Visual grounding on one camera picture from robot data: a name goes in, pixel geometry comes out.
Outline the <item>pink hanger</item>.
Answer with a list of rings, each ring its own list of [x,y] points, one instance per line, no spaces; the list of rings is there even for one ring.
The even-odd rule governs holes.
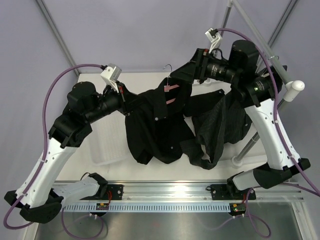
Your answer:
[[[180,87],[178,84],[174,84],[174,85],[169,84],[169,78],[170,78],[170,75],[171,75],[173,68],[172,68],[172,65],[168,63],[164,66],[163,70],[165,70],[167,67],[170,68],[170,73],[166,77],[166,85],[164,85],[164,87],[163,87],[164,93],[166,95],[168,95],[170,91]],[[167,105],[172,104],[175,100],[176,100],[176,97],[173,96],[173,94],[166,96],[166,104]]]

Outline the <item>dark striped shirt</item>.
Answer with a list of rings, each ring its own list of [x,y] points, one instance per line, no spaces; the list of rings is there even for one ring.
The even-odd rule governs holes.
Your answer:
[[[225,144],[236,144],[247,135],[252,120],[232,92],[222,89],[189,97],[182,109],[194,130],[183,123],[179,136],[182,153],[193,166],[213,169]]]

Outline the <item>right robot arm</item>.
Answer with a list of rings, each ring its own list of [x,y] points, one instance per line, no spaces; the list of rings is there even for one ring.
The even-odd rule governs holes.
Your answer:
[[[230,85],[230,91],[207,110],[192,112],[196,139],[207,154],[218,160],[225,143],[236,143],[254,125],[266,153],[266,163],[229,177],[226,193],[233,199],[251,188],[269,189],[284,183],[310,167],[292,146],[280,120],[276,98],[282,87],[277,74],[256,73],[260,52],[252,41],[237,40],[228,59],[217,58],[199,48],[183,66],[174,70],[174,79],[203,83],[213,79]]]

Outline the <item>black shirt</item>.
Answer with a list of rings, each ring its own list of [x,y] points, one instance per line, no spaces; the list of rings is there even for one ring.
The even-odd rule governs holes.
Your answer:
[[[147,165],[152,158],[170,164],[184,155],[180,147],[179,130],[185,122],[183,108],[192,97],[192,85],[170,77],[169,84],[179,87],[166,95],[166,83],[167,78],[157,88],[138,94],[146,101],[125,118],[127,145],[139,164]],[[166,104],[166,96],[171,94],[176,100]]]

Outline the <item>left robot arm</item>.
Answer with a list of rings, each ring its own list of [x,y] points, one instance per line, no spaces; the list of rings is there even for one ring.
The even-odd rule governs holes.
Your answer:
[[[66,206],[85,198],[103,199],[108,193],[108,181],[98,173],[66,185],[53,184],[69,158],[93,131],[91,124],[115,111],[129,116],[144,102],[142,96],[131,93],[117,81],[117,89],[107,85],[100,94],[95,85],[84,81],[67,94],[67,105],[45,134],[44,150],[24,184],[8,191],[4,199],[30,223],[46,224]]]

